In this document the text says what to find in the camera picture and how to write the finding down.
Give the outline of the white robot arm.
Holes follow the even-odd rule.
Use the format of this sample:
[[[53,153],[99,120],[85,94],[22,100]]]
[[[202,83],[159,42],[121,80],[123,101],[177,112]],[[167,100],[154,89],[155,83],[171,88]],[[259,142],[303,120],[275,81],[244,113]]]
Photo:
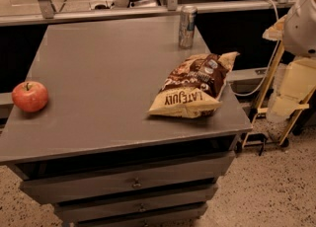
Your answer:
[[[263,33],[281,40],[284,50],[296,56],[316,57],[316,0],[297,0],[288,13]]]

